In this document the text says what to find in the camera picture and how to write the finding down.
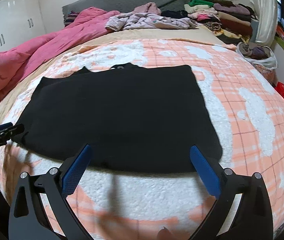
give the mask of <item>blue gripper pad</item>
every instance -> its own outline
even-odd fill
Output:
[[[72,195],[92,158],[92,149],[86,145],[62,178],[62,196]]]
[[[4,129],[7,129],[7,128],[11,127],[11,126],[13,126],[13,124],[11,122],[1,124],[0,125],[0,131],[4,130]]]
[[[221,194],[220,180],[196,146],[191,147],[190,159],[209,194],[218,199]]]

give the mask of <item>purple folded garment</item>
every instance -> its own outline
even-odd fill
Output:
[[[225,11],[229,13],[239,13],[239,14],[244,14],[244,15],[251,15],[248,9],[246,9],[243,6],[240,6],[239,4],[236,4],[235,7],[226,7],[226,6],[220,5],[219,3],[215,3],[213,7],[217,11]]]

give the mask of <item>striped pillow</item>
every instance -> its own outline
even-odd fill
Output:
[[[79,13],[71,11],[67,18],[64,20],[64,27],[68,26],[69,24],[73,23]]]

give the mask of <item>stack of folded clothes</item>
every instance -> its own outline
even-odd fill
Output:
[[[191,0],[184,5],[190,18],[205,25],[226,44],[248,43],[253,34],[253,9],[227,0]]]

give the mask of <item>orange and white blanket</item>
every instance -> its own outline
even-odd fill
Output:
[[[94,72],[107,71],[127,62],[146,68],[190,65],[223,148],[221,165],[237,174],[251,176],[258,171],[263,175],[276,231],[284,223],[284,99],[234,49],[233,45],[181,39],[83,46],[36,77],[2,123],[16,123],[44,76],[66,77],[83,66]],[[59,165],[9,142],[0,147],[0,188],[10,202],[21,172],[43,174]],[[43,200],[53,228],[62,233],[47,199]],[[163,226],[178,239],[188,239],[214,202],[197,173],[153,176],[92,168],[85,171],[67,200],[95,239],[119,240],[155,239]],[[239,197],[222,231],[228,229],[238,204]]]

